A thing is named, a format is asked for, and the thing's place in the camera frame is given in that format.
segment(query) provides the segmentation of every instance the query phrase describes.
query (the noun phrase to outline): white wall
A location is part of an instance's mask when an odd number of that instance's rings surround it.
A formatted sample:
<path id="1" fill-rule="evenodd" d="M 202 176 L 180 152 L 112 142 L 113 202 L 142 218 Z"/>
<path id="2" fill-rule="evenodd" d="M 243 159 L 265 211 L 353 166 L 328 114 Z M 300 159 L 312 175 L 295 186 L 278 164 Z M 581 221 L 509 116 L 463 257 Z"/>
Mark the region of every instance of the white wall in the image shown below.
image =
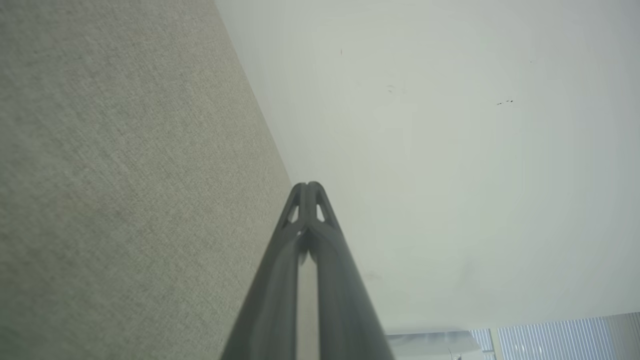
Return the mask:
<path id="1" fill-rule="evenodd" d="M 388 331 L 640 311 L 640 3 L 217 4 Z"/>

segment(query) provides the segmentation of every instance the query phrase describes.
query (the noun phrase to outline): gray fabric surface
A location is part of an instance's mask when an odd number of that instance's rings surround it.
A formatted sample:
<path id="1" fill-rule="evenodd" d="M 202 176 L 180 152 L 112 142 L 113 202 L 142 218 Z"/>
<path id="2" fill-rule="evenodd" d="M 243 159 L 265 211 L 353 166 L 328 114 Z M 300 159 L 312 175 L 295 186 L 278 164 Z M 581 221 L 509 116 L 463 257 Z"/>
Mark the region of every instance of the gray fabric surface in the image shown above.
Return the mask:
<path id="1" fill-rule="evenodd" d="M 216 359 L 290 182 L 212 0 L 0 2 L 0 358 Z"/>

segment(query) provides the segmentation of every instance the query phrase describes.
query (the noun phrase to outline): beige textured surface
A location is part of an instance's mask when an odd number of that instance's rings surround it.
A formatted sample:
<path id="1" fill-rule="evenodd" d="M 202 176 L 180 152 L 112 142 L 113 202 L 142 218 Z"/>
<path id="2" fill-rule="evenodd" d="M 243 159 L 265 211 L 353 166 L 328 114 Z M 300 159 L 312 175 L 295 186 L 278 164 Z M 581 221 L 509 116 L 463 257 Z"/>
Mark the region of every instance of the beige textured surface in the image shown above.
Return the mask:
<path id="1" fill-rule="evenodd" d="M 217 358 L 291 184 L 213 1 L 2 1 L 0 49 L 0 357 Z"/>

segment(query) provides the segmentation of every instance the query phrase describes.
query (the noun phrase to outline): corrugated panel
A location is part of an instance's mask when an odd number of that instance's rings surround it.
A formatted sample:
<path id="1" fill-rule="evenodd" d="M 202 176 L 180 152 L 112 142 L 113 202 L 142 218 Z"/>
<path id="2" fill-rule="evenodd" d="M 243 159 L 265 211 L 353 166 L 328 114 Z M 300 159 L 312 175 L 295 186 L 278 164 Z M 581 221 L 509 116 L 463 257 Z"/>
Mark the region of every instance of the corrugated panel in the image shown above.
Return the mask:
<path id="1" fill-rule="evenodd" d="M 640 313 L 498 329 L 504 360 L 640 359 Z"/>
<path id="2" fill-rule="evenodd" d="M 493 351 L 491 332 L 489 329 L 471 330 L 471 335 L 476 339 L 482 351 Z"/>

